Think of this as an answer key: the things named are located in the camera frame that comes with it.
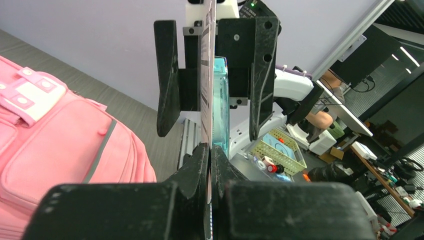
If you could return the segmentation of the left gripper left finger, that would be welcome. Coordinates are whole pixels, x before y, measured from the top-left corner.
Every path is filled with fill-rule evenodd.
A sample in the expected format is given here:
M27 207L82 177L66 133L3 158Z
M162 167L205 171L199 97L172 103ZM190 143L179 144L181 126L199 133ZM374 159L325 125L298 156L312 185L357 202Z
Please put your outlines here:
M172 191L166 224L168 240L204 240L210 150L200 143L186 163L165 182Z

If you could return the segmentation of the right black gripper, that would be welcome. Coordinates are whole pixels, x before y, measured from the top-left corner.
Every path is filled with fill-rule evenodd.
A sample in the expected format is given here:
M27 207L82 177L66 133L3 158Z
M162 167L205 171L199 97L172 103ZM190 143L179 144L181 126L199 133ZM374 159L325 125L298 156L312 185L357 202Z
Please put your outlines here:
M199 73L201 25L201 20L190 20L183 28L185 68L180 70L179 77L176 21L156 20L153 24L159 84L156 120L159 137L170 132L181 110L200 110L195 77ZM251 141L260 137L261 127L273 115L279 26L276 14L261 0L242 1L236 20L216 19L215 55L227 60L231 108L237 108L239 100L250 100Z

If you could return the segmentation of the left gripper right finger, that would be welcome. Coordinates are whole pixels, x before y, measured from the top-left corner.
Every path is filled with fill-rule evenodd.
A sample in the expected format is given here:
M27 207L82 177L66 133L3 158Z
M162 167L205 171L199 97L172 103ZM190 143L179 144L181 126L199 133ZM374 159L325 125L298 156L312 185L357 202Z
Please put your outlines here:
M232 226L229 197L230 182L247 178L234 167L224 150L214 145L211 148L211 223L214 240L228 240Z

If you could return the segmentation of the clear plastic stationery pack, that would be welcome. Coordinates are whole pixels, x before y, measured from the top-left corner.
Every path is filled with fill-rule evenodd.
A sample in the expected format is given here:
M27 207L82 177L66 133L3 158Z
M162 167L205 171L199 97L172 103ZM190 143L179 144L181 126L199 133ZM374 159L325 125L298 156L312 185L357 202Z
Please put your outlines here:
M227 61L215 56L217 2L202 2L198 45L200 85L200 142L206 143L210 158L229 155L229 81Z

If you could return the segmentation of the pink student backpack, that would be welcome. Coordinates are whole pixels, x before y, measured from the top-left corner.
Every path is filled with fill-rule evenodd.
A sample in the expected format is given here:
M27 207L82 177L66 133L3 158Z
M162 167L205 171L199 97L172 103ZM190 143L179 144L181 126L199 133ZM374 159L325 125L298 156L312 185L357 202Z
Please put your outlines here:
M156 180L144 143L105 105L1 57L1 239L19 240L56 185Z

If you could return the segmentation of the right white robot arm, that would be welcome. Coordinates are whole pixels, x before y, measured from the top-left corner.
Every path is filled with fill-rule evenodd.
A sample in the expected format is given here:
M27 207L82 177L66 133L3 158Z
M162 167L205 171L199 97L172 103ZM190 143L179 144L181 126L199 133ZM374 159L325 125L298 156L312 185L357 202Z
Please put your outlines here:
M200 113L200 140L227 156L271 129L301 122L323 93L311 74L276 65L282 25L261 0L189 0L179 66L177 23L153 24L165 137L181 112Z

